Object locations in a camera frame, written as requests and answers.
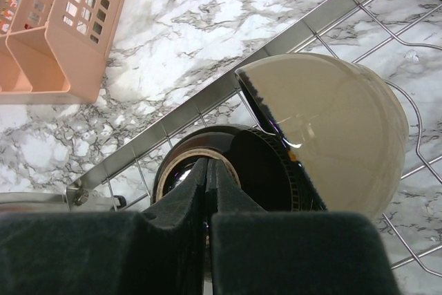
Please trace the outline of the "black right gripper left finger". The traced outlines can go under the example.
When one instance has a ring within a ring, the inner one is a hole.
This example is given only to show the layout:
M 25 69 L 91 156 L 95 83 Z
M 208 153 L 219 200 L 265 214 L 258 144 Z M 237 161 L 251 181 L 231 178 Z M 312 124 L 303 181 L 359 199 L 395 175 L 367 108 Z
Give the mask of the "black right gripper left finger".
M 143 212 L 4 213 L 2 294 L 201 294 L 208 162 Z

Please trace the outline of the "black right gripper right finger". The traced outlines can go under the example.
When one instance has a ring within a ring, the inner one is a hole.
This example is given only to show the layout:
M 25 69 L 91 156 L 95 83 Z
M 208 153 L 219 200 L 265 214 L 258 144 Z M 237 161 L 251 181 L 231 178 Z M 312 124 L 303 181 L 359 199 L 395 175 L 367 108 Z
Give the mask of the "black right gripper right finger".
M 207 165 L 215 294 L 398 294 L 382 240 L 346 212 L 266 212 L 224 163 Z

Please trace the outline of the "dark patterned cream-inside bowl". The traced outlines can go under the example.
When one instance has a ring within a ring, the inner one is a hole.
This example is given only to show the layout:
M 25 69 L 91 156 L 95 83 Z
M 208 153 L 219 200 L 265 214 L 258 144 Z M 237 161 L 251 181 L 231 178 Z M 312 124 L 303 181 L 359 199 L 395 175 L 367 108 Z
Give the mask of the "dark patterned cream-inside bowl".
M 157 277 L 210 270 L 202 226 L 222 210 L 230 216 L 222 221 L 215 265 L 224 281 L 248 287 L 298 278 L 289 214 L 323 207 L 301 163 L 278 138 L 232 125 L 209 126 L 180 140 L 157 171 L 151 202 L 163 218 L 184 221 L 194 239 L 186 244 L 181 227 L 174 227 L 156 242 Z

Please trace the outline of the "black bowl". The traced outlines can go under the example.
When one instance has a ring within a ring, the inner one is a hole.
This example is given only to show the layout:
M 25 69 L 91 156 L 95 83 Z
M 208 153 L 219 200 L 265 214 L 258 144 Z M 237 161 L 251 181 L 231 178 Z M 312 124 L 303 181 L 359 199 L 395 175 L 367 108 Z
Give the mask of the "black bowl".
M 300 163 L 321 207 L 369 219 L 387 209 L 401 181 L 409 125 L 379 75 L 317 53 L 267 57 L 235 75 L 261 128 Z

